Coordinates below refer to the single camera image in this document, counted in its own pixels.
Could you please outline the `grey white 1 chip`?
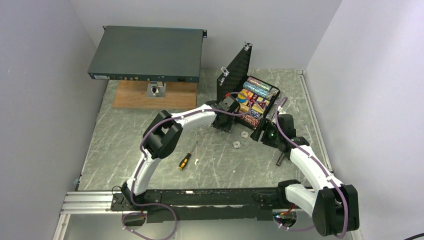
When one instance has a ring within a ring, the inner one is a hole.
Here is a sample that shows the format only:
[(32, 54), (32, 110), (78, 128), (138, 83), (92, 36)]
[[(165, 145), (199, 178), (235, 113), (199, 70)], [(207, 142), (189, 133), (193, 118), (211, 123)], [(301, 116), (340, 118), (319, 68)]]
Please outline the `grey white 1 chip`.
[(240, 136), (241, 136), (242, 138), (248, 138), (248, 137), (249, 137), (249, 133), (248, 133), (247, 131), (242, 131), (242, 132), (240, 133)]

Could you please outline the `blue yellow card deck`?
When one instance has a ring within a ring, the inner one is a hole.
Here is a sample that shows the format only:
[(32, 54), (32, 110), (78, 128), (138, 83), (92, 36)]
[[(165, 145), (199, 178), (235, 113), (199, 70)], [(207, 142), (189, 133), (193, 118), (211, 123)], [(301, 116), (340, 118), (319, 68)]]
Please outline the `blue yellow card deck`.
[(252, 109), (260, 114), (263, 114), (270, 105), (270, 101), (263, 97), (251, 98), (249, 102), (252, 104)]

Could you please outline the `red triangular dealer token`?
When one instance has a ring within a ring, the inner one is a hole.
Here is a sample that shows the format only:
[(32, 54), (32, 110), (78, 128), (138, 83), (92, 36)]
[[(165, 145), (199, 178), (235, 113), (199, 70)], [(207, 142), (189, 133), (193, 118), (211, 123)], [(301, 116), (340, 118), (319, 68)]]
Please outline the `red triangular dealer token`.
[(266, 99), (265, 99), (265, 100), (261, 100), (261, 101), (257, 100), (257, 101), (254, 103), (254, 109), (255, 109), (257, 112), (263, 113), (263, 112), (265, 112), (265, 110), (267, 109), (268, 105), (269, 105), (269, 101), (268, 101), (268, 100), (266, 100)]

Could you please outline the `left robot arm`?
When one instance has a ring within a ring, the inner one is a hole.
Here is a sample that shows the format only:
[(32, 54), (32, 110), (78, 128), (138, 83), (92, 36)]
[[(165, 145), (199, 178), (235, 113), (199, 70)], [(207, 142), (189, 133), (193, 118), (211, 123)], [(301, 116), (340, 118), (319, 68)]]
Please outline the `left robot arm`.
[(134, 172), (121, 187), (124, 204), (131, 210), (143, 205), (153, 173), (159, 163), (174, 152), (183, 131), (202, 126), (225, 128), (232, 117), (239, 116), (239, 109), (240, 103), (229, 95), (184, 112), (160, 111), (143, 134), (139, 146), (141, 156)]

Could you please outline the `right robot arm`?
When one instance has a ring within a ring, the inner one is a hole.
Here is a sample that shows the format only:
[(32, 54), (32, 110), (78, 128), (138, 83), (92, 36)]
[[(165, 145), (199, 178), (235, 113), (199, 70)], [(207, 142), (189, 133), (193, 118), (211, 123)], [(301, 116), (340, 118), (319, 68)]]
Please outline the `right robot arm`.
[(300, 207), (323, 237), (342, 237), (359, 229), (358, 191), (337, 179), (318, 159), (310, 143), (297, 135), (292, 115), (278, 114), (274, 120), (260, 120), (250, 137), (278, 149), (283, 158), (300, 169), (312, 187), (308, 190), (298, 180), (279, 182), (275, 200), (280, 207)]

